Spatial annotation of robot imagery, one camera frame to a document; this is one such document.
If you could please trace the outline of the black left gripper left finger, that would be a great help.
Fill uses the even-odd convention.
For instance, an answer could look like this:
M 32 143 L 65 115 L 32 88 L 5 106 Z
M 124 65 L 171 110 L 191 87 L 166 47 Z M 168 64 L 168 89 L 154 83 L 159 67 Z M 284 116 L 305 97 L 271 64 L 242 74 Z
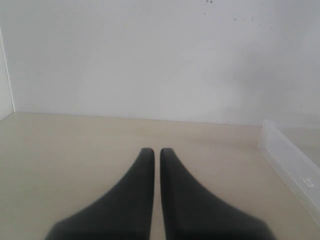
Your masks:
M 100 199 L 57 222 L 48 240 L 148 240 L 155 191 L 155 153 L 142 148 L 126 174 Z

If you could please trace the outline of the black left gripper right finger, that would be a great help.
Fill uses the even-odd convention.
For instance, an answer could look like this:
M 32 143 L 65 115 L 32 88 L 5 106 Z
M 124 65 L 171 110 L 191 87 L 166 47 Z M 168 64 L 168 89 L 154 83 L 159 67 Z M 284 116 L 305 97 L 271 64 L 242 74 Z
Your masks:
M 168 240 L 273 240 L 262 220 L 218 198 L 185 168 L 172 148 L 160 151 L 160 190 Z

